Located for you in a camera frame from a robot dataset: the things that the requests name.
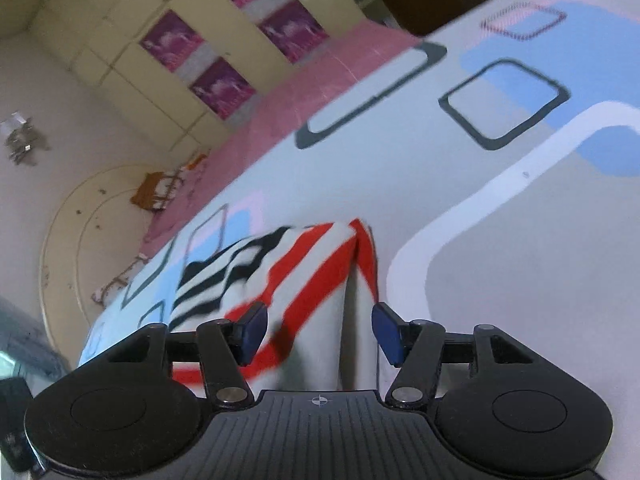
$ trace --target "pillow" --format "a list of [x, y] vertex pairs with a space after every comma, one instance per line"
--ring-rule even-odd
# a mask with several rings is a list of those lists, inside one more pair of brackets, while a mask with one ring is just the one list
[[94, 300], [95, 303], [100, 304], [104, 308], [107, 308], [111, 303], [113, 303], [113, 300], [116, 299], [119, 292], [127, 285], [129, 285], [129, 282], [138, 275], [138, 273], [143, 269], [148, 261], [149, 258], [147, 258], [144, 254], [139, 254], [135, 257], [129, 267], [118, 274], [105, 286], [102, 286], [101, 288], [96, 290], [91, 295], [91, 299]]
[[173, 200], [184, 183], [186, 170], [147, 173], [131, 203], [147, 211], [162, 211]]

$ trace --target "pink blanket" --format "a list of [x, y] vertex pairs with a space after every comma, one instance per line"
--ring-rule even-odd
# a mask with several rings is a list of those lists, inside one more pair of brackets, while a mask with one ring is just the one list
[[364, 20], [267, 95], [251, 121], [187, 177], [154, 216], [140, 251], [155, 254], [220, 191], [316, 112], [420, 40]]

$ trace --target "white curved line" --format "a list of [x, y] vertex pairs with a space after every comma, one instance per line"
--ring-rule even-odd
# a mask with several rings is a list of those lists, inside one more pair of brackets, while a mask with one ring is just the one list
[[523, 192], [595, 132], [608, 126], [629, 126], [640, 135], [640, 110], [615, 101], [593, 105], [478, 192], [418, 231], [389, 266], [386, 276], [389, 305], [404, 319], [430, 319], [425, 284], [429, 266], [440, 250]]

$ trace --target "metal screw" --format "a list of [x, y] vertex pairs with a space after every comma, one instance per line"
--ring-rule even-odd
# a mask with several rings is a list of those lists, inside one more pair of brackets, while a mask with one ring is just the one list
[[248, 397], [248, 394], [242, 388], [230, 386], [228, 388], [218, 390], [216, 397], [225, 404], [237, 404], [238, 402], [245, 400]]
[[396, 388], [391, 396], [398, 402], [409, 404], [411, 402], [418, 402], [419, 400], [421, 400], [422, 392], [418, 388], [404, 386], [402, 388]]

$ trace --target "bed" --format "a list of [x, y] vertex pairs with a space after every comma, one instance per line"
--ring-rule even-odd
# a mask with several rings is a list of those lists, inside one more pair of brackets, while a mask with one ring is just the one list
[[[278, 89], [154, 219], [143, 244], [154, 259], [97, 319], [80, 364], [143, 323], [171, 326], [190, 264], [284, 226], [337, 226], [346, 240], [360, 219], [379, 290], [341, 297], [362, 320], [357, 387], [384, 392], [393, 378], [383, 360], [372, 366], [363, 321], [377, 293], [451, 332], [492, 323], [606, 401], [615, 430], [599, 471], [635, 478], [639, 21], [640, 0], [491, 0], [407, 38], [356, 84], [327, 72]], [[298, 105], [332, 84], [331, 102]], [[346, 311], [309, 320], [327, 341], [314, 352], [297, 338], [301, 362], [335, 371]], [[341, 386], [333, 372], [321, 379]]]

